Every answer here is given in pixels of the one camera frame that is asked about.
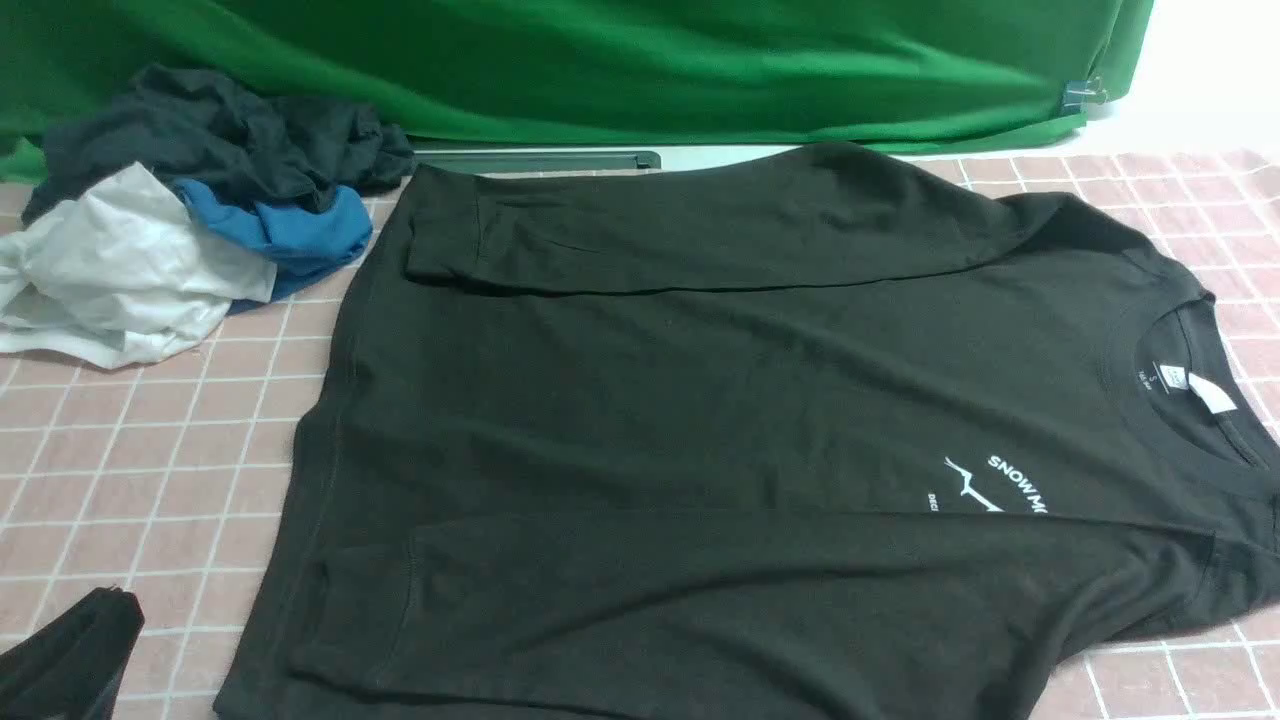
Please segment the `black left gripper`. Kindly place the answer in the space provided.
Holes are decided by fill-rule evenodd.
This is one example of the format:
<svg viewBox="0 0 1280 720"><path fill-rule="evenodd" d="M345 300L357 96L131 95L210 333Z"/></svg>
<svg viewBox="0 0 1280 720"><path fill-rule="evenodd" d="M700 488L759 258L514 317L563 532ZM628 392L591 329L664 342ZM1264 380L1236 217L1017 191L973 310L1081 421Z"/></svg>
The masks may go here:
<svg viewBox="0 0 1280 720"><path fill-rule="evenodd" d="M143 624L134 593L92 589L3 653L1 717L113 717Z"/></svg>

